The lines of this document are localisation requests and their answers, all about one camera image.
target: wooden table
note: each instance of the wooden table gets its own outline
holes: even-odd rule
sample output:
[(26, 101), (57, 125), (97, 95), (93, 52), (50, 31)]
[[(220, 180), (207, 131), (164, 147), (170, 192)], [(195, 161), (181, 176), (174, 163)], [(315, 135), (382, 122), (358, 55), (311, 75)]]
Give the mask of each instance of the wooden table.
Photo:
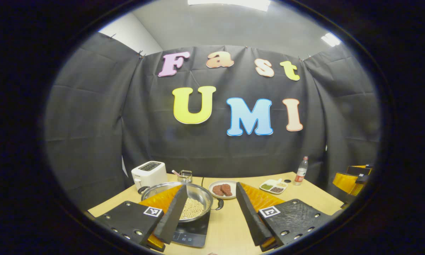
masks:
[[(259, 185), (267, 179), (278, 180), (281, 178), (282, 180), (289, 179), (293, 181), (295, 176), (295, 173), (289, 172), (270, 176), (246, 178), (204, 178), (203, 187), (208, 189), (209, 185), (214, 181), (226, 179), (241, 181), (245, 184), (258, 188)], [(177, 181), (177, 177), (174, 174), (167, 174), (167, 177), (168, 181)], [(202, 179), (202, 177), (193, 177), (193, 183), (201, 185)], [(291, 182), (282, 194), (274, 196), (285, 201), (295, 198), (300, 199), (317, 210), (329, 215), (340, 210), (340, 207), (343, 205), (343, 202), (329, 195), (327, 192), (324, 192), (307, 180), (303, 180), (300, 186), (294, 186)], [(141, 201), (140, 198), (141, 195), (138, 194), (136, 187), (132, 186), (88, 211), (94, 217), (98, 217), (124, 201), (128, 200), (138, 203)], [(172, 242), (171, 244), (166, 245), (164, 254), (207, 255), (211, 252), (218, 255), (261, 254), (262, 252), (259, 246), (255, 247), (253, 244), (247, 222), (245, 221), (236, 198), (229, 200), (224, 199), (224, 201), (225, 205), (221, 210), (211, 210), (206, 243), (203, 248), (194, 248)], [(212, 209), (214, 208), (217, 208), (217, 200), (214, 200), (214, 204), (212, 205)]]

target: ceiling light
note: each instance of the ceiling light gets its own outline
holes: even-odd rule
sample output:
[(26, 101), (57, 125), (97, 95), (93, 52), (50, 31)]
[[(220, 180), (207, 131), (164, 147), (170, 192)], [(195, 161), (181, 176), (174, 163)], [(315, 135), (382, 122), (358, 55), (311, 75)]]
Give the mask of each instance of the ceiling light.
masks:
[(240, 5), (257, 10), (268, 11), (270, 0), (188, 0), (189, 5), (222, 4)]
[(321, 39), (332, 47), (340, 44), (340, 40), (332, 33), (327, 33), (326, 35), (321, 37)]

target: pan handle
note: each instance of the pan handle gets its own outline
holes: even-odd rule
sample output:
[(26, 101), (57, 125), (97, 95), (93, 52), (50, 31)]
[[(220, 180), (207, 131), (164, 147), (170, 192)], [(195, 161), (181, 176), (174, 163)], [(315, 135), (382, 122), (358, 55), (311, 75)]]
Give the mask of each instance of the pan handle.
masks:
[(222, 209), (223, 204), (224, 204), (223, 199), (221, 199), (221, 198), (215, 198), (215, 197), (214, 197), (214, 199), (217, 199), (219, 201), (219, 203), (217, 204), (218, 206), (217, 206), (217, 208), (215, 208), (215, 210)]
[(149, 186), (143, 186), (143, 187), (139, 188), (137, 192), (141, 195), (142, 192), (147, 188), (149, 188)]

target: black curtain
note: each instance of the black curtain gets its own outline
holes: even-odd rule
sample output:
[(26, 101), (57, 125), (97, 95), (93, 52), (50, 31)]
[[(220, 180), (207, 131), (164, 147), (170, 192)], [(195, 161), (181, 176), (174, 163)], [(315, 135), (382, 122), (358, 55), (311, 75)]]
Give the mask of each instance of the black curtain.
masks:
[[(162, 56), (184, 51), (191, 56), (176, 75), (157, 76)], [(208, 68), (207, 55), (216, 51), (229, 52), (235, 64)], [(272, 63), (275, 76), (257, 74), (256, 58)], [(297, 66), (299, 81), (285, 75), (279, 63), (287, 60)], [(217, 89), (210, 118), (196, 125), (178, 122), (172, 91), (191, 87), (189, 110), (195, 113), (201, 108), (201, 86)], [(380, 121), (373, 88), (371, 78), (342, 45), (305, 61), (222, 45), (167, 50), (140, 59), (98, 33), (74, 53), (55, 81), (46, 116), (48, 154), (60, 183), (84, 209), (133, 183), (121, 169), (121, 155), (128, 176), (136, 166), (157, 160), (166, 163), (167, 171), (185, 169), (207, 177), (296, 171), (308, 155), (306, 179), (334, 192), (337, 171), (375, 159)], [(260, 98), (271, 100), (273, 134), (228, 136), (230, 97), (243, 98), (250, 110)], [(301, 131), (286, 130), (285, 98), (300, 101)]]

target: meat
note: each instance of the meat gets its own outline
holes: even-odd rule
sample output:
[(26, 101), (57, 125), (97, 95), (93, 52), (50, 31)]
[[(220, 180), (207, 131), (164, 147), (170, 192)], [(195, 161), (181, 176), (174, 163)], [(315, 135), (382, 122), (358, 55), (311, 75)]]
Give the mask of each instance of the meat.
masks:
[(216, 195), (218, 195), (218, 196), (222, 196), (223, 195), (223, 192), (222, 192), (222, 190), (220, 189), (220, 186), (221, 185), (216, 185), (216, 186), (214, 186), (213, 188), (212, 188), (212, 192), (214, 192), (214, 194), (216, 194)]
[(230, 197), (233, 194), (231, 193), (231, 187), (230, 184), (222, 184), (220, 186), (220, 190), (222, 190), (223, 194), (225, 194), (225, 196)]

